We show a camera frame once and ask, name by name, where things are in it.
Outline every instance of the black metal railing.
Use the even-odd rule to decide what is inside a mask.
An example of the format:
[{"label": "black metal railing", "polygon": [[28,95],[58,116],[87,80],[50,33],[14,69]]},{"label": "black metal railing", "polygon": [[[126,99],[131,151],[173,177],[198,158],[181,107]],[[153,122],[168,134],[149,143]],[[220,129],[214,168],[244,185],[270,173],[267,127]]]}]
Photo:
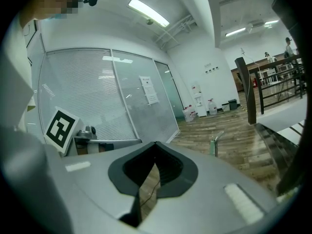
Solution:
[{"label": "black metal railing", "polygon": [[[258,89],[259,89],[261,114],[264,114],[264,109],[265,108],[273,106],[273,105],[276,105],[278,103],[281,103],[283,101],[289,100],[289,99],[297,96],[298,95],[297,94],[298,91],[300,93],[300,98],[302,98],[302,96],[304,94],[304,89],[303,89],[304,88],[304,81],[302,80],[302,75],[304,74],[303,73],[303,66],[299,65],[299,64],[295,64],[294,66],[295,66],[294,68],[287,69],[287,70],[281,71],[279,73],[275,73],[273,75],[264,77],[264,79],[269,79],[269,78],[276,77],[277,83],[272,84],[272,85],[268,85],[268,86],[262,86],[259,74],[255,70],[254,75],[255,75],[255,78],[256,78],[256,81],[257,81],[257,84],[258,84]],[[279,79],[282,78],[282,75],[289,75],[291,77],[287,78],[287,79],[279,80]],[[291,81],[291,80],[294,80],[294,85],[291,86],[291,87],[288,87],[288,82]],[[272,88],[272,87],[276,87],[276,86],[278,86],[278,89],[279,89],[280,85],[282,85],[282,90],[281,91],[278,91],[276,93],[270,94],[270,95],[265,96],[265,97],[263,96],[263,93],[262,93],[263,90],[266,90],[266,89],[269,89],[269,88]],[[294,89],[294,94],[289,96],[288,91],[291,90],[291,89]],[[280,99],[282,93],[285,93],[285,92],[287,92],[286,98]],[[277,101],[265,105],[264,104],[264,99],[267,99],[267,98],[270,98],[270,97],[273,97],[273,96],[278,96]]]},{"label": "black metal railing", "polygon": [[[285,59],[282,59],[282,60],[279,60],[276,62],[272,62],[272,63],[268,63],[265,65],[259,66],[257,68],[252,68],[252,69],[247,68],[246,62],[245,62],[243,57],[239,57],[235,60],[235,64],[236,64],[237,69],[239,71],[241,81],[242,81],[243,87],[244,87],[244,93],[245,93],[246,103],[247,103],[248,123],[249,124],[252,125],[252,124],[257,123],[254,88],[253,88],[253,86],[250,86],[250,84],[252,84],[251,77],[259,71],[264,71],[264,70],[267,70],[269,68],[275,68],[279,65],[283,65],[283,64],[287,64],[287,63],[293,63],[293,62],[296,62],[296,64],[297,64],[298,59],[300,59],[300,58],[301,58],[300,55],[294,55],[292,57],[288,57],[288,58],[285,58]],[[257,78],[257,82],[258,82],[259,86],[261,86],[261,82],[260,82],[259,77]]]}]

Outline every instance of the white vent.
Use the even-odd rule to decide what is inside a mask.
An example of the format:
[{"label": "white vent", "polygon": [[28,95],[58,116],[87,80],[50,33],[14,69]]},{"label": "white vent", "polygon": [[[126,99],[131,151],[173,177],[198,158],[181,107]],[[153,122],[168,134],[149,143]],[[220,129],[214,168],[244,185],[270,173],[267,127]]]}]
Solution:
[{"label": "white vent", "polygon": [[257,33],[263,30],[264,27],[264,21],[263,20],[255,20],[255,21],[251,21],[248,25],[247,25],[247,31],[249,34],[251,33]]}]

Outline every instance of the trash bin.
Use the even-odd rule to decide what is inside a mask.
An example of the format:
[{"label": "trash bin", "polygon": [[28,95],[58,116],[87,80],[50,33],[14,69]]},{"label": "trash bin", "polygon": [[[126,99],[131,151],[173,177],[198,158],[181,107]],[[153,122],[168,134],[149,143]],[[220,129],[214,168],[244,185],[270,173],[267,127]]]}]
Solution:
[{"label": "trash bin", "polygon": [[230,104],[230,109],[231,110],[237,109],[237,101],[236,101],[236,99],[229,100],[229,104]]}]

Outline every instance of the fluorescent light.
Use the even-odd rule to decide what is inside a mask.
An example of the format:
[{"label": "fluorescent light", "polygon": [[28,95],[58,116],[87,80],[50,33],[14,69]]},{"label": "fluorescent light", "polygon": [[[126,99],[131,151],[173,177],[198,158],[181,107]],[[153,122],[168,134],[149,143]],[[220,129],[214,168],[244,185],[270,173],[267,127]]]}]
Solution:
[{"label": "fluorescent light", "polygon": [[276,22],[278,22],[278,20],[275,20],[275,21],[268,21],[268,22],[266,22],[264,25],[272,24],[272,23],[276,23]]},{"label": "fluorescent light", "polygon": [[131,0],[129,6],[147,15],[163,27],[167,27],[169,25],[169,22],[164,17],[139,0]]},{"label": "fluorescent light", "polygon": [[[113,60],[112,57],[103,57],[102,60]],[[132,63],[132,60],[128,60],[128,59],[124,59],[124,60],[120,60],[120,58],[114,57],[114,61],[118,61],[118,62],[125,62],[125,63]]]},{"label": "fluorescent light", "polygon": [[225,36],[226,36],[226,37],[229,37],[229,36],[234,35],[234,34],[236,34],[236,33],[238,33],[238,32],[244,31],[245,29],[246,29],[246,28],[242,28],[242,29],[235,30],[235,31],[233,31],[233,32],[230,32],[230,33],[226,34]]}]

